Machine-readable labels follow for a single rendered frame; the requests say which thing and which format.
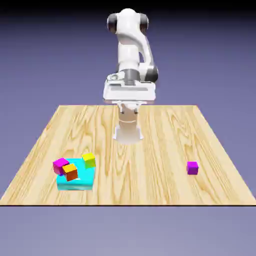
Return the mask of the small yellow cube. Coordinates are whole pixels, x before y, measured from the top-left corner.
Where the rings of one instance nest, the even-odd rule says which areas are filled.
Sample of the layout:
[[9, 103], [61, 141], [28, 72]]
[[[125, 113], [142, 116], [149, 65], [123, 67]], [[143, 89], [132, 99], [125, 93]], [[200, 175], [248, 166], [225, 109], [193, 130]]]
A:
[[91, 153], [91, 152], [85, 153], [81, 156], [81, 158], [84, 161], [84, 166], [86, 169], [96, 167], [96, 159], [95, 159], [95, 156], [93, 155], [93, 153]]

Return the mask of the small magenta cube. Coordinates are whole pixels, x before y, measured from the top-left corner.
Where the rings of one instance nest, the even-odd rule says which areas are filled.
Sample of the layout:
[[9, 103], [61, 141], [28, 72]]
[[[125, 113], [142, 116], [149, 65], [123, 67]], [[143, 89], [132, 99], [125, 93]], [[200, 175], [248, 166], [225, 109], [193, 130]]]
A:
[[65, 158], [59, 158], [57, 160], [55, 160], [52, 165], [53, 165], [53, 171], [59, 175], [59, 176], [63, 176], [64, 175], [64, 170], [63, 170], [63, 166], [69, 165], [70, 162], [68, 160], [66, 160]]

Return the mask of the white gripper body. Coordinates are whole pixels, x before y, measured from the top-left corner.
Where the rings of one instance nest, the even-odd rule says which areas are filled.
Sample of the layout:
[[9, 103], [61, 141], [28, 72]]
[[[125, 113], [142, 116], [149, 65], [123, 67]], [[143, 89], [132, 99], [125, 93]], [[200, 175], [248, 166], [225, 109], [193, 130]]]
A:
[[106, 81], [103, 90], [106, 102], [136, 101], [153, 102], [156, 99], [156, 85], [153, 82], [135, 81], [135, 85], [125, 85], [123, 80]]

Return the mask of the small purple cube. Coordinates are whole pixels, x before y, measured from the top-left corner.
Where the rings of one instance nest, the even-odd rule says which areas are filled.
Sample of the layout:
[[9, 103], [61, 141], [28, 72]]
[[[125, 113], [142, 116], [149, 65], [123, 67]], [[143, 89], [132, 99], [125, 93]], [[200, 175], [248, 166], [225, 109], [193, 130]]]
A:
[[197, 175], [199, 171], [198, 163], [196, 161], [188, 161], [186, 171], [188, 175]]

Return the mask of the small orange cube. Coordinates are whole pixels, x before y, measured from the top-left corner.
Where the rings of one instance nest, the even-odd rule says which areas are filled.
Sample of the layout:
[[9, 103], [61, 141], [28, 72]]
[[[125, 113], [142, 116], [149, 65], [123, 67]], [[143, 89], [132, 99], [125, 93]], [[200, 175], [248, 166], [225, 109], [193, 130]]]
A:
[[78, 178], [77, 167], [73, 163], [64, 165], [62, 169], [63, 174], [68, 182]]

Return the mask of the large cyan box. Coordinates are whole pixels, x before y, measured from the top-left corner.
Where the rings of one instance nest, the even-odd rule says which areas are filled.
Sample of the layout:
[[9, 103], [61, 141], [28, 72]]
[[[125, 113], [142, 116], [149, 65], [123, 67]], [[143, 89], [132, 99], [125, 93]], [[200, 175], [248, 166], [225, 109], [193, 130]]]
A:
[[82, 158], [66, 158], [70, 164], [74, 164], [77, 168], [78, 178], [67, 181], [64, 176], [56, 177], [56, 184], [59, 191], [67, 190], [91, 190], [94, 184], [95, 167], [86, 168]]

